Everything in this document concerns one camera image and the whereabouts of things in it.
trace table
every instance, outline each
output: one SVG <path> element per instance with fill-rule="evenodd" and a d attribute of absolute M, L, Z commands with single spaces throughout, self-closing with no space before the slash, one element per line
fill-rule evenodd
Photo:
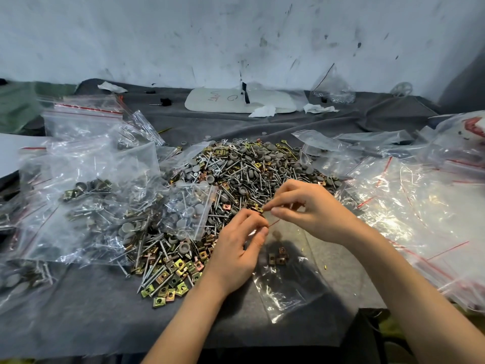
<path fill-rule="evenodd" d="M 106 93 L 97 88 L 102 82 L 84 81 L 76 94 Z M 301 143 L 291 133 L 299 129 L 314 129 L 327 136 L 398 129 L 414 132 L 436 115 L 431 103 L 420 97 L 358 92 L 354 104 L 336 105 L 339 112 L 250 118 L 247 114 L 188 111 L 184 107 L 188 89 L 112 83 L 128 89 L 124 102 L 132 110 L 140 109 L 156 130 L 172 128 L 162 134 L 171 146 L 182 141 L 197 143 L 206 135 L 211 140 L 242 137 L 277 143 L 286 139 L 298 146 Z M 156 93 L 145 93 L 150 90 Z M 162 97 L 170 98 L 172 105 L 149 106 Z M 224 303 L 206 347 L 338 346 L 359 308 L 385 307 L 363 267 L 346 249 L 307 237 L 328 292 L 271 324 L 256 288 L 248 281 Z M 138 285 L 139 279 L 126 281 L 118 267 L 70 266 L 44 306 L 31 301 L 0 316 L 0 359 L 147 351 L 182 300 L 153 310 L 135 294 Z"/>

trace pile of hardware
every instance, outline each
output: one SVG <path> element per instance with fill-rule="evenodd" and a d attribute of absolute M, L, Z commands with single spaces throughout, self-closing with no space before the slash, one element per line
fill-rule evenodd
<path fill-rule="evenodd" d="M 223 140 L 204 148 L 195 158 L 169 179 L 170 193 L 181 189 L 182 196 L 172 198 L 148 224 L 148 236 L 127 246 L 128 257 L 134 266 L 125 275 L 142 276 L 138 289 L 143 298 L 151 297 L 153 307 L 164 306 L 175 296 L 183 296 L 203 273 L 218 233 L 242 208 L 262 213 L 261 206 L 270 200 L 284 181 L 294 178 L 307 183 L 319 183 L 331 193 L 340 185 L 337 179 L 327 178 L 298 161 L 300 148 L 281 144 L 263 143 L 261 140 Z M 197 191 L 206 197 L 215 195 L 210 205 L 207 222 L 196 237 L 189 235 L 193 217 L 204 213 L 204 205 L 184 189 L 198 184 Z M 218 186 L 212 193 L 213 185 Z M 134 229 L 125 224 L 125 231 Z M 281 248 L 279 254 L 269 255 L 269 264 L 286 264 L 288 253 Z"/>

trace white wall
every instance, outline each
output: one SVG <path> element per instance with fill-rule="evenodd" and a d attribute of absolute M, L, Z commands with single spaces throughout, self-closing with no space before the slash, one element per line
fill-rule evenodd
<path fill-rule="evenodd" d="M 485 0 L 0 0 L 0 77 L 356 90 L 438 99 L 485 46 Z"/>

